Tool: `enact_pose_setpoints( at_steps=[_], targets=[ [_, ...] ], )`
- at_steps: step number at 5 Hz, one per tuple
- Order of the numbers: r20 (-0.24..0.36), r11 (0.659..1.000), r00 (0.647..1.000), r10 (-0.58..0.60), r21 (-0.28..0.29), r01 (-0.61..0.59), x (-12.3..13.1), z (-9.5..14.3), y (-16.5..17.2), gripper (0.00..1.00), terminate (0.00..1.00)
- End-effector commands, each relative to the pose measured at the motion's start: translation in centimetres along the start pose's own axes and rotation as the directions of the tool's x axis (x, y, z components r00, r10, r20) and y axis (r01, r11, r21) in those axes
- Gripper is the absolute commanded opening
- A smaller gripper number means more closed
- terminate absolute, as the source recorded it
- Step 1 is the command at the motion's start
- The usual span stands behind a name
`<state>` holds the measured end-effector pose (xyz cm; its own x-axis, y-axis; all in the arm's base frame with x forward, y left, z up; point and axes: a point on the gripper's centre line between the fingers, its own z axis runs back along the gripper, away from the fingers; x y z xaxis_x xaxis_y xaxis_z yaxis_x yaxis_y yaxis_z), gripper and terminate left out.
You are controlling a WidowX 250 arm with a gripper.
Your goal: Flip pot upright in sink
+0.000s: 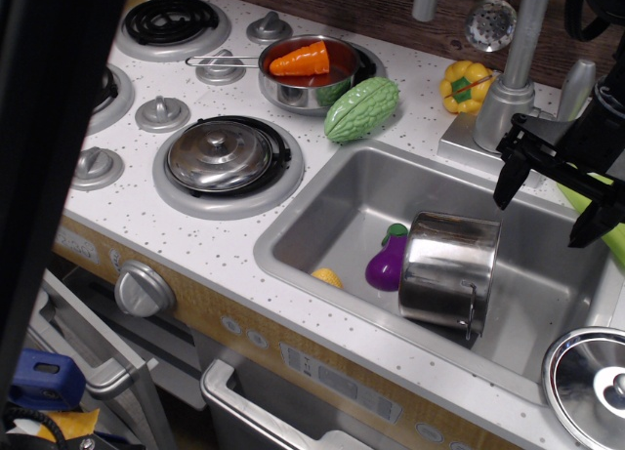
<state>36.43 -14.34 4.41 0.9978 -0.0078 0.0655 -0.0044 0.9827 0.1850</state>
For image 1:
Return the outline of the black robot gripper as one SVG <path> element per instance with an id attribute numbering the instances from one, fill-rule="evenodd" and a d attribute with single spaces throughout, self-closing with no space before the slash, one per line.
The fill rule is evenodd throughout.
<path id="1" fill-rule="evenodd" d="M 624 151 L 624 114 L 587 111 L 559 122 L 522 113 L 497 145 L 504 166 L 493 193 L 505 210 L 534 170 L 592 202 L 574 223 L 568 246 L 585 248 L 624 222 L 624 179 L 612 168 Z"/>

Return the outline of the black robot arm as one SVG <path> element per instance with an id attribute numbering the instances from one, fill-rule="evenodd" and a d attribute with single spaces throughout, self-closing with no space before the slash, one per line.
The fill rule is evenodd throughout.
<path id="1" fill-rule="evenodd" d="M 529 172 L 588 198 L 568 245 L 584 248 L 624 222 L 624 54 L 595 84 L 581 115 L 561 122 L 516 113 L 497 150 L 504 166 L 493 198 L 504 210 Z"/>

